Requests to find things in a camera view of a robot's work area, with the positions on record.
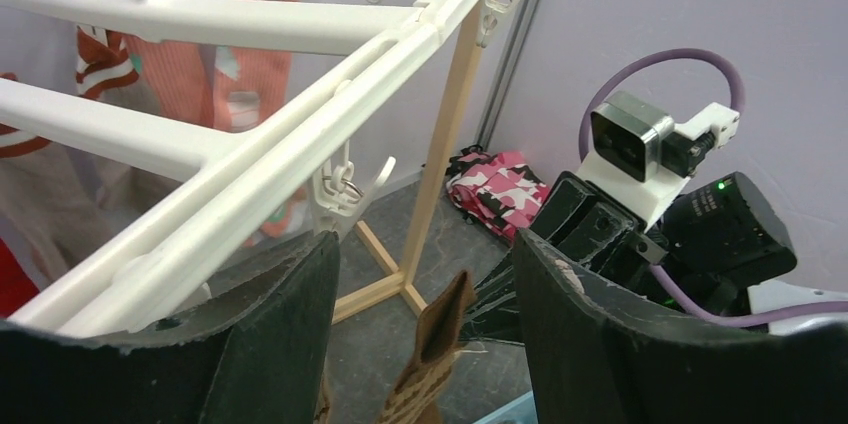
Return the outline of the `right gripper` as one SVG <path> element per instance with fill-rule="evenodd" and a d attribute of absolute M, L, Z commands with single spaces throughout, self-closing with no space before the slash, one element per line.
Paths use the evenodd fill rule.
<path fill-rule="evenodd" d="M 647 266 L 666 256 L 666 238 L 599 186 L 562 172 L 528 227 L 584 268 L 628 289 L 638 286 Z M 509 250 L 474 285 L 478 300 L 465 311 L 460 341 L 524 343 L 514 267 Z"/>

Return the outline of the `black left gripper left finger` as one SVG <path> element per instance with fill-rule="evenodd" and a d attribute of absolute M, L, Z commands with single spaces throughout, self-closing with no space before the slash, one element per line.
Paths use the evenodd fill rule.
<path fill-rule="evenodd" d="M 333 232 L 146 328 L 72 338 L 1 324 L 5 423 L 310 423 L 340 268 Z"/>

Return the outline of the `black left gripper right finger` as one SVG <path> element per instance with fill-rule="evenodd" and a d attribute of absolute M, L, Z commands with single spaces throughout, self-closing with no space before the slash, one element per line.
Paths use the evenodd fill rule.
<path fill-rule="evenodd" d="M 786 336 L 667 309 L 523 230 L 512 250 L 542 423 L 843 423 L 847 327 Z"/>

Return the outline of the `brown striped sock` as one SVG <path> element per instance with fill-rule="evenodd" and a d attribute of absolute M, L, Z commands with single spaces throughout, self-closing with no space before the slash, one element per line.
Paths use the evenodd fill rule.
<path fill-rule="evenodd" d="M 463 316 L 475 302 L 469 272 L 459 272 L 419 315 L 415 346 L 376 419 L 379 424 L 441 423 L 437 399 L 463 345 Z"/>

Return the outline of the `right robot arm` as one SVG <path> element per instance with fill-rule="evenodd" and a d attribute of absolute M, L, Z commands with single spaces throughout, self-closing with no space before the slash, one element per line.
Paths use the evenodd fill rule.
<path fill-rule="evenodd" d="M 705 312 L 750 312 L 748 289 L 797 266 L 789 231 L 757 185 L 732 172 L 675 198 L 647 228 L 597 186 L 565 171 L 530 231 L 586 269 L 650 301 L 681 308 L 661 268 Z"/>

